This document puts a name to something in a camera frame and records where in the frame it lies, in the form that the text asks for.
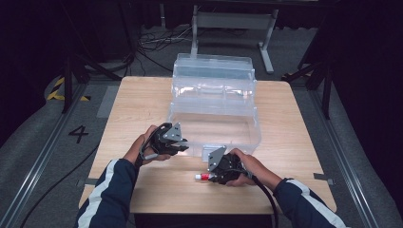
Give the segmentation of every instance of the small bottle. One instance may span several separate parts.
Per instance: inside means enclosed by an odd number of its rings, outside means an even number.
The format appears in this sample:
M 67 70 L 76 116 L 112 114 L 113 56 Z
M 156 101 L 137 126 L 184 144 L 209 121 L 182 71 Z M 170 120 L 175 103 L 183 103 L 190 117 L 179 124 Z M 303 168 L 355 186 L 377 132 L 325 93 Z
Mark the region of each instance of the small bottle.
M 200 181 L 208 181 L 211 178 L 216 177 L 214 173 L 203 173 L 203 174 L 196 174 L 195 179 Z

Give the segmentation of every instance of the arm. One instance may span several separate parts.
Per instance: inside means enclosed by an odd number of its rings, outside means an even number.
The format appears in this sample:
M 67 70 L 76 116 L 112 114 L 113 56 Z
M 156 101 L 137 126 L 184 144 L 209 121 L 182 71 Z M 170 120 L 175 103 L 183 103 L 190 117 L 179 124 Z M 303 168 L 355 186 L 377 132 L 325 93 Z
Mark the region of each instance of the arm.
M 140 167 L 134 163 L 144 139 L 156 126 L 150 126 L 130 147 L 122 159 L 113 160 L 98 179 L 94 190 L 80 208 L 75 227 L 125 227 L 130 201 Z M 159 155 L 155 160 L 164 161 L 169 155 Z
M 301 182 L 292 179 L 282 180 L 255 157 L 245 155 L 238 149 L 233 149 L 231 153 L 240 157 L 245 168 L 274 193 L 279 207 L 291 220 L 293 227 L 346 227 L 323 200 Z M 244 175 L 240 175 L 237 180 L 227 182 L 227 185 L 240 186 L 245 183 L 255 184 Z

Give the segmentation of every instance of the dark background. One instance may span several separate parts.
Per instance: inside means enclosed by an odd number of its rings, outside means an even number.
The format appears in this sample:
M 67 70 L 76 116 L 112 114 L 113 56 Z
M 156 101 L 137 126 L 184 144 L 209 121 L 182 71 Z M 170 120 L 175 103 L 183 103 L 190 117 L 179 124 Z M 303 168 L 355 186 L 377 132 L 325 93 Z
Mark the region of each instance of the dark background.
M 120 1 L 135 44 L 140 26 L 160 26 L 158 5 Z M 403 215 L 403 40 L 397 1 L 341 1 L 326 17 L 322 9 L 285 9 L 279 28 L 316 28 L 305 63 L 329 53 L 334 83 L 366 155 Z M 44 90 L 71 53 L 95 62 L 129 52 L 114 1 L 2 1 L 0 9 L 0 120 L 2 145 L 46 100 Z M 190 23 L 192 7 L 166 7 L 166 27 Z

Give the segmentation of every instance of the white stripe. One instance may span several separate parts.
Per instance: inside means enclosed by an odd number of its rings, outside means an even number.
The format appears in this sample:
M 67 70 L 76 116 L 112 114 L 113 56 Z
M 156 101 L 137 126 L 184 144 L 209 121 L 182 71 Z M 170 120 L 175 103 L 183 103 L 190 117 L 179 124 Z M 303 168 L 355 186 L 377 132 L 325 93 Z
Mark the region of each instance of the white stripe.
M 333 211 L 331 211 L 328 207 L 326 207 L 323 203 L 318 201 L 317 199 L 311 197 L 310 190 L 309 188 L 304 185 L 303 183 L 299 182 L 298 180 L 288 180 L 287 182 L 292 183 L 293 185 L 297 186 L 298 188 L 301 189 L 302 193 L 301 195 L 306 198 L 314 207 L 317 209 L 317 211 L 326 218 L 326 220 L 329 221 L 332 225 L 334 225 L 337 228 L 344 228 L 346 225 L 344 222 L 341 220 L 339 216 L 337 216 Z
M 80 216 L 78 219 L 78 227 L 88 227 L 91 222 L 92 217 L 98 210 L 99 205 L 101 204 L 102 198 L 101 194 L 107 189 L 110 181 L 113 177 L 113 168 L 117 160 L 113 160 L 109 163 L 106 168 L 106 177 L 105 180 L 100 183 L 97 187 L 94 188 L 92 193 L 88 197 L 89 205 L 86 208 L 86 211 Z

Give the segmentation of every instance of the wooden table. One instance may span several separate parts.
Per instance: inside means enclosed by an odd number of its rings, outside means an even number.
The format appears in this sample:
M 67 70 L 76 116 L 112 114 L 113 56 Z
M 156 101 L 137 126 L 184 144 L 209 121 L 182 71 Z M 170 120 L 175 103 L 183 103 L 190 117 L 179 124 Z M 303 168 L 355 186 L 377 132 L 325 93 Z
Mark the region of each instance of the wooden table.
M 171 78 L 125 77 L 106 124 L 90 179 L 98 179 L 108 162 L 121 158 L 152 125 L 166 122 L 172 100 Z M 336 204 L 323 174 L 291 87 L 284 82 L 257 82 L 261 143 L 253 155 L 281 177 L 294 178 L 314 190 L 332 209 Z M 257 186 L 227 187 L 196 181 L 206 172 L 199 157 L 174 156 L 143 166 L 134 189 L 132 213 L 272 214 Z M 94 188 L 86 185 L 80 205 Z

